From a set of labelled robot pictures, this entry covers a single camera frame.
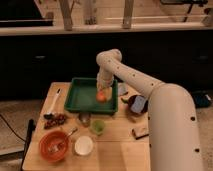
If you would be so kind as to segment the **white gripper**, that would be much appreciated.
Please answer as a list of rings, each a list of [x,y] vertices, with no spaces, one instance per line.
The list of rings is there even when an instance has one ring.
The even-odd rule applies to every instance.
[[[101,77],[97,78],[97,91],[98,93],[104,95],[106,98],[112,97],[112,79],[103,79]]]

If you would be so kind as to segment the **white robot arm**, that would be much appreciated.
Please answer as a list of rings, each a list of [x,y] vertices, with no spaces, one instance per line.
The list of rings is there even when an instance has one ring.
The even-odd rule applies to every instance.
[[[183,87],[121,63],[118,49],[100,52],[98,88],[117,76],[148,100],[151,171],[204,171],[195,104]]]

